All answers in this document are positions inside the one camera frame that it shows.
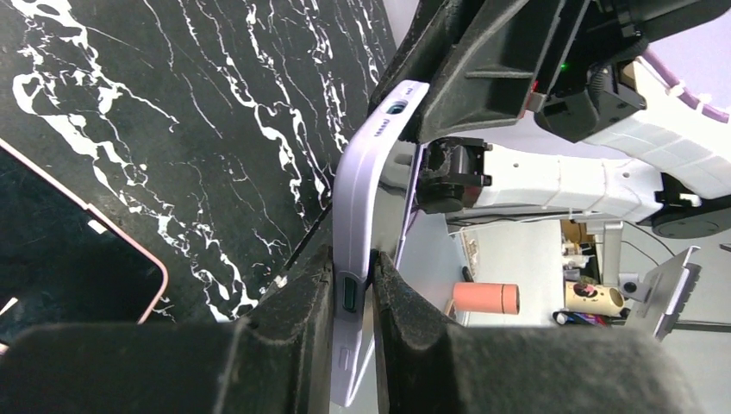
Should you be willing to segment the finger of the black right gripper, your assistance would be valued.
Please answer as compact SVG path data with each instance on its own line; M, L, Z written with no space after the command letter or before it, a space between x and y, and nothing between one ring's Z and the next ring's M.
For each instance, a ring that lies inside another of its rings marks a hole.
M371 94L373 112L403 80L429 83L459 37L461 1L420 1L402 43Z

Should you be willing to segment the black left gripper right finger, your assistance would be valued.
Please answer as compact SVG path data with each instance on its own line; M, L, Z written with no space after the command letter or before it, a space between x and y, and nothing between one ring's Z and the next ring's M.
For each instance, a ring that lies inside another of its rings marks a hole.
M631 329L450 319L371 254L382 413L699 413L675 361Z

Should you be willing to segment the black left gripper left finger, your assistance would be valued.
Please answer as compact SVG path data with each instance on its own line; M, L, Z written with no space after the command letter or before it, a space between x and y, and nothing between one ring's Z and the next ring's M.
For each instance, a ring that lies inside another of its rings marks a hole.
M333 252L231 323L48 325L1 359L4 413L326 413Z

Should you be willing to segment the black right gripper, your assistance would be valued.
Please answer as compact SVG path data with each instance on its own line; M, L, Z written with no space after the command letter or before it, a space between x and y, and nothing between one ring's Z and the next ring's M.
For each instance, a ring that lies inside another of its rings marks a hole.
M624 71L650 43L730 9L728 1L461 2L459 37L409 123L414 142L513 125L532 94L543 104L539 127L586 140L646 109Z

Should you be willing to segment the lavender phone case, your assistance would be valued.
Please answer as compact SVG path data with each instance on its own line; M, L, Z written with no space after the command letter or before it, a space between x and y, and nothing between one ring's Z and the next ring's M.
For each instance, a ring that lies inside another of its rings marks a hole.
M362 343L371 252L396 253L417 146L400 139L429 88L414 80L397 84L354 133L334 176L330 400L342 407L353 403L372 357L373 345Z

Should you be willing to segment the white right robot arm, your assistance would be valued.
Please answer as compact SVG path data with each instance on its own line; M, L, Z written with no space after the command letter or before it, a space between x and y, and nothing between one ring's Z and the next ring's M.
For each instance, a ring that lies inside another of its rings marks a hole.
M727 1L420 1L371 99L428 93L405 137L417 209L455 221L623 221L694 239L730 227L730 122L651 41Z

